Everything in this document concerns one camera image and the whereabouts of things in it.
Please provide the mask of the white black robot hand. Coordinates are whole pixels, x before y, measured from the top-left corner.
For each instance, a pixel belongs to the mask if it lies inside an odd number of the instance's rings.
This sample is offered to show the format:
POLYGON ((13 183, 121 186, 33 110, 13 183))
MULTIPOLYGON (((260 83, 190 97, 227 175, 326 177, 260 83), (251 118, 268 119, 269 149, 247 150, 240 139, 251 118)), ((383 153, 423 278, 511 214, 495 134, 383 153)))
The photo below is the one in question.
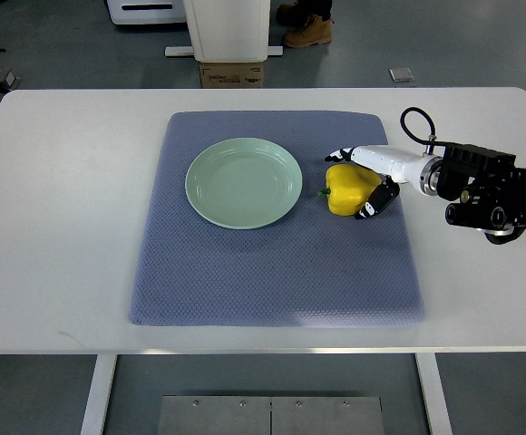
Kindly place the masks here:
POLYGON ((381 214, 395 201, 404 183, 426 191, 428 173, 437 161, 435 156, 418 156, 384 145, 343 148, 330 153, 325 161, 336 164, 354 164, 376 172, 382 182, 370 194, 356 219, 371 218, 381 214))

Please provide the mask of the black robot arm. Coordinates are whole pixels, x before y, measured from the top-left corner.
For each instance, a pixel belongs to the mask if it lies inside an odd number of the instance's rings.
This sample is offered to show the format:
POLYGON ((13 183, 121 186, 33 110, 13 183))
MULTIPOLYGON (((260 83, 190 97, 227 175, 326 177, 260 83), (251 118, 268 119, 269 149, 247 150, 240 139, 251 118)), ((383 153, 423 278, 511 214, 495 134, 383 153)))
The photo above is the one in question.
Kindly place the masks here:
POLYGON ((472 144, 439 141, 432 118, 417 107, 400 116, 404 133, 425 146, 433 162, 418 171, 419 188, 448 200, 448 224, 482 231, 494 245, 519 238, 526 230, 526 168, 516 157, 472 144))

